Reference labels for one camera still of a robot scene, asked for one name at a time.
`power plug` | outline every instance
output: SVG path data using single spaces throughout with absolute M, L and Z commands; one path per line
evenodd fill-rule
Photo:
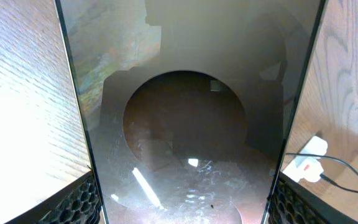
M 313 136 L 299 153 L 323 156 L 327 153 L 327 148 L 328 143 L 324 139 Z M 302 178 L 309 182 L 317 182 L 323 172 L 324 169 L 317 159 L 305 156 L 295 156 L 283 171 L 295 182 Z

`honeycomb mesh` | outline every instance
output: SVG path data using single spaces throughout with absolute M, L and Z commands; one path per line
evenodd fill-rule
M 279 180 L 270 199 L 269 224 L 327 223 L 290 186 Z
M 101 202 L 93 176 L 88 177 L 70 195 L 48 212 L 39 224 L 99 223 Z

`black cable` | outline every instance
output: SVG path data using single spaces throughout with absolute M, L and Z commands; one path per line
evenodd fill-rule
M 344 164 L 345 166 L 347 166 L 351 171 L 353 171 L 353 173 L 355 173 L 357 176 L 358 176 L 358 171 L 353 168 L 350 164 L 348 164 L 347 162 L 343 161 L 343 160 L 340 160 L 340 159 L 337 159 L 335 157 L 332 157 L 332 156 L 319 156 L 319 155 L 315 155 L 315 154 L 300 154 L 300 153 L 286 153 L 286 155 L 289 155 L 289 156 L 305 156 L 305 157 L 318 157 L 318 158 L 321 158 L 321 159 L 331 159 L 331 160 L 334 160 L 336 162 L 339 162 L 341 164 Z M 327 177 L 326 175 L 324 174 L 320 174 L 320 177 L 329 182 L 330 184 L 336 186 L 336 187 L 339 187 L 340 189 L 343 189 L 343 190 L 346 190 L 348 192 L 353 192 L 353 193 L 357 193 L 358 194 L 358 190 L 352 190 L 352 189 L 347 189 L 345 187 L 342 187 L 340 186 L 339 184 L 337 184 L 335 181 L 331 180 L 329 177 Z

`circular opening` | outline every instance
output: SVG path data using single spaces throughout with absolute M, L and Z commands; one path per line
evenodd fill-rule
M 156 154 L 215 161 L 244 157 L 239 149 L 247 120 L 240 100 L 227 85 L 198 72 L 170 72 L 145 82 L 127 103 L 123 128 L 133 154 L 149 164 Z M 159 152 L 158 144 L 170 150 Z
M 89 189 L 88 189 L 88 192 L 89 192 L 89 193 L 93 193 L 94 190 L 95 190 L 95 186 L 90 185 L 90 187 L 89 187 Z
M 69 220 L 71 218 L 71 216 L 73 215 L 73 213 L 67 209 L 65 209 L 62 214 L 60 214 L 59 220 L 61 222 L 65 222 L 67 220 Z
M 295 221 L 296 221 L 296 223 L 298 223 L 298 224 L 304 224 L 304 223 L 305 223 L 304 219 L 303 219 L 302 216 L 299 215 L 299 214 L 296 215 Z
M 81 212 L 85 212 L 90 208 L 90 205 L 88 202 L 85 202 L 81 207 Z
M 283 206 L 282 203 L 278 204 L 278 209 L 279 209 L 280 212 L 283 212 L 283 213 L 285 212 L 285 209 L 284 209 L 284 206 Z
M 91 194 L 91 196 L 89 197 L 89 202 L 92 203 L 95 199 L 96 197 L 94 196 L 94 194 Z
M 292 216 L 290 214 L 286 214 L 285 215 L 285 219 L 287 220 L 287 222 L 289 224 L 292 224 L 293 223 L 293 220 L 292 220 Z
M 293 209 L 293 206 L 291 203 L 287 203 L 286 204 L 286 208 L 287 208 L 287 211 L 290 213 L 290 214 L 294 214 L 294 209 Z
M 71 209 L 78 210 L 78 209 L 80 209 L 80 207 L 81 207 L 81 202 L 79 200 L 75 200 L 73 202 L 73 205 L 71 206 Z
M 81 218 L 81 213 L 80 213 L 80 211 L 76 211 L 76 212 L 74 213 L 74 215 L 73 215 L 73 218 L 71 218 L 71 221 L 72 221 L 72 222 L 75 222 L 75 221 L 80 220 L 80 218 Z
M 81 201 L 84 202 L 86 200 L 88 200 L 90 197 L 90 194 L 88 192 L 83 192 L 81 195 Z

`tempered glass side panel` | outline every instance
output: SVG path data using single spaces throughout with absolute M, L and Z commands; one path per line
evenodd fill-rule
M 58 0 L 110 223 L 260 223 L 319 0 Z

